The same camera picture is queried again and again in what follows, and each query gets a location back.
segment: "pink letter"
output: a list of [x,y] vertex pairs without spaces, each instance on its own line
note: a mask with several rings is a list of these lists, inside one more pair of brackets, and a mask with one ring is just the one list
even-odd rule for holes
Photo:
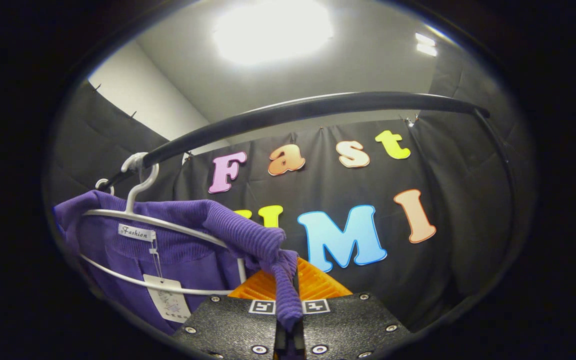
[[240,171],[240,164],[246,162],[246,153],[243,151],[231,153],[230,155],[215,157],[212,160],[214,164],[214,176],[212,177],[212,185],[208,188],[210,194],[227,192],[233,187],[228,183],[228,176],[231,180],[237,178],[237,173]]

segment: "orange textured surface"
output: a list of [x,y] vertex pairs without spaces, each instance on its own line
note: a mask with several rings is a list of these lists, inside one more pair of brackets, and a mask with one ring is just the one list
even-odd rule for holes
[[[297,259],[297,271],[299,272],[299,298],[302,301],[352,294],[330,275],[301,257]],[[275,300],[275,290],[275,278],[261,270],[250,276],[228,296],[250,300]]]

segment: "black rod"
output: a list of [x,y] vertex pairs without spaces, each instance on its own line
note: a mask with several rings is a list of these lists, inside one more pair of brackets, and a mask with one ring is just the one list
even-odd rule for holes
[[[148,168],[186,151],[268,126],[333,114],[397,109],[434,110],[471,115],[478,111],[483,117],[490,116],[489,111],[483,107],[427,93],[367,91],[299,98],[259,107],[188,132],[147,153],[143,157],[143,166]],[[132,174],[132,172],[117,173],[100,186],[99,191],[105,191]]]
[[[485,116],[480,112],[478,109],[474,109],[473,111],[474,117],[479,120],[479,123],[484,128],[487,136],[490,138],[490,141],[494,145],[494,150],[501,161],[501,165],[503,166],[503,171],[505,171],[505,177],[508,180],[508,189],[510,190],[510,225],[509,225],[509,234],[508,239],[512,240],[515,230],[515,208],[517,207],[516,196],[517,196],[517,187],[515,185],[515,175],[513,174],[513,169],[510,167],[510,159],[508,159],[508,153],[506,152],[506,147],[504,145],[503,138],[495,128],[491,125],[491,123],[486,119],[488,116]],[[510,241],[506,244],[506,249],[510,246]]]

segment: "purple sweater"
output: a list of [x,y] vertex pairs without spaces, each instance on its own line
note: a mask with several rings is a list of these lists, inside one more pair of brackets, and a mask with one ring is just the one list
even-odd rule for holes
[[[181,232],[110,216],[83,216],[87,210],[123,211],[126,200],[92,190],[54,207],[55,219],[67,247],[97,264],[124,276],[142,280],[157,275],[151,244],[119,235],[119,223],[157,233],[157,248],[164,278],[184,289],[233,290],[240,284],[236,258],[245,258],[249,274],[260,269],[276,280],[277,319],[292,330],[302,317],[301,301],[293,287],[297,253],[282,250],[286,239],[281,228],[263,227],[212,200],[135,202],[135,214],[210,234],[228,249]],[[111,300],[125,306],[144,321],[172,335],[181,324],[163,319],[146,287],[116,278],[85,262],[89,275]],[[190,312],[205,295],[184,294]]]

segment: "light fixture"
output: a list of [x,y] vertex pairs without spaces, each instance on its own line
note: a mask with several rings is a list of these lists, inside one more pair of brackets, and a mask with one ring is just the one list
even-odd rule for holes
[[418,51],[421,51],[422,53],[428,54],[432,57],[437,56],[437,49],[432,47],[432,46],[424,45],[423,43],[418,43],[418,44],[416,44],[416,49]]
[[435,46],[434,39],[431,39],[427,36],[424,36],[424,35],[420,34],[419,32],[416,32],[414,34],[414,37],[416,38],[416,41],[419,42],[419,44],[428,45],[428,46]]
[[214,39],[226,59],[242,64],[304,55],[333,36],[327,10],[312,0],[268,0],[219,19]]
[[431,57],[437,56],[437,49],[435,45],[437,45],[434,39],[429,38],[428,36],[422,35],[419,32],[414,34],[414,38],[418,43],[416,44],[416,49],[424,54],[428,54]]

